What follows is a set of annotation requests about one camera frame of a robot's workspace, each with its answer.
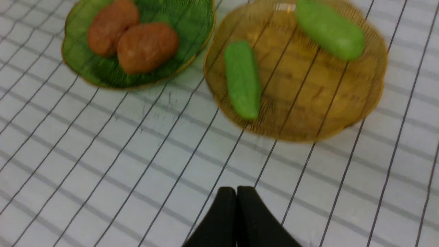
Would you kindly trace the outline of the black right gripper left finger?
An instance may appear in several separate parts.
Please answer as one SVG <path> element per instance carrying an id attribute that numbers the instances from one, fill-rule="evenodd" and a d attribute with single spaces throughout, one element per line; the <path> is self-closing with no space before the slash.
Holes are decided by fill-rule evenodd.
<path id="1" fill-rule="evenodd" d="M 235 247 L 236 192 L 220 187 L 202 222 L 183 244 L 184 247 Z"/>

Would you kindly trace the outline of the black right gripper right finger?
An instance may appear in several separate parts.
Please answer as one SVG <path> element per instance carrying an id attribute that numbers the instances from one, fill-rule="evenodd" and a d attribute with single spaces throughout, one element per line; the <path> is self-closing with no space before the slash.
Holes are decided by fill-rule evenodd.
<path id="1" fill-rule="evenodd" d="M 237 188 L 238 247 L 300 247 L 276 220 L 257 191 L 250 186 Z"/>

